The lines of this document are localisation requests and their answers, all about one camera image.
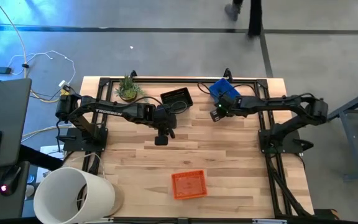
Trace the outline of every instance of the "white bucket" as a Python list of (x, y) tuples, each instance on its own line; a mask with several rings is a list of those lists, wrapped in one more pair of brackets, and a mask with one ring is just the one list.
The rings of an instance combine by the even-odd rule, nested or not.
[[(86, 199), (78, 210), (78, 192), (85, 184)], [(38, 186), (34, 212), (42, 223), (88, 222), (111, 215), (115, 199), (116, 192), (108, 180), (64, 167), (51, 172)]]

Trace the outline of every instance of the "plant pot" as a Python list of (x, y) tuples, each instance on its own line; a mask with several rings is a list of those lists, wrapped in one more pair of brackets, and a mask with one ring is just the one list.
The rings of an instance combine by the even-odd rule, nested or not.
[(119, 96), (119, 97), (120, 97), (122, 100), (124, 100), (125, 102), (130, 103), (130, 102), (136, 100), (136, 98), (137, 98), (137, 92), (136, 92), (136, 94), (135, 94), (135, 96), (134, 96), (133, 98), (124, 98), (124, 97), (122, 97), (122, 96)]

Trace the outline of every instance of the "black tray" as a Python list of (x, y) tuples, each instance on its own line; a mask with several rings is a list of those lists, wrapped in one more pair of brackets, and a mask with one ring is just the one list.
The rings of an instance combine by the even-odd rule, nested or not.
[[(168, 93), (162, 93), (161, 100), (163, 104), (169, 106), (178, 101), (185, 102), (187, 104), (187, 108), (193, 106), (193, 100), (191, 99), (189, 90), (186, 87), (178, 90), (173, 90)], [(172, 110), (175, 112), (183, 109), (185, 109), (185, 105), (183, 103), (175, 103), (172, 108)]]

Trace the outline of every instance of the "black pants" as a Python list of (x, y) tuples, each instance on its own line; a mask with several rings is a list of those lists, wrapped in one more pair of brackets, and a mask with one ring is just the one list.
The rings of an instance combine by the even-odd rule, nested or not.
[[(244, 0), (233, 0), (233, 4), (241, 6), (243, 1)], [(248, 36), (251, 38), (260, 36), (261, 31), (262, 31), (262, 1), (251, 0)]]

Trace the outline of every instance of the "wood grain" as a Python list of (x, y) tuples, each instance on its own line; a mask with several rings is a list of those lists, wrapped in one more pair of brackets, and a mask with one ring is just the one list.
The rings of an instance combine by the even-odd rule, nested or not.
[[(99, 79), (84, 77), (80, 94), (96, 97)], [(286, 94), (283, 79), (267, 81), (270, 96)], [(161, 93), (187, 87), (194, 105), (177, 116), (178, 127), (174, 130), (177, 138), (169, 139), (167, 146), (154, 145), (156, 130), (128, 123), (120, 117), (108, 117), (108, 145), (102, 155), (106, 178), (118, 184), (125, 193), (124, 206), (115, 217), (272, 218), (266, 164), (257, 140), (257, 115), (223, 118), (214, 123), (209, 117), (213, 101), (194, 83), (140, 85), (147, 95), (158, 99)], [(246, 86), (237, 90), (242, 95), (253, 95)], [(111, 101), (121, 102), (121, 99), (113, 94)], [(289, 111), (274, 111), (273, 114), (276, 122), (291, 118)], [(91, 113), (86, 114), (86, 118), (90, 120)], [(72, 165), (80, 168), (80, 161)], [(313, 213), (301, 161), (293, 155), (283, 155), (283, 163), (290, 190), (302, 206)], [(195, 169), (203, 169), (206, 174), (208, 196), (174, 200), (171, 174)], [(278, 194), (284, 211), (279, 190)]]

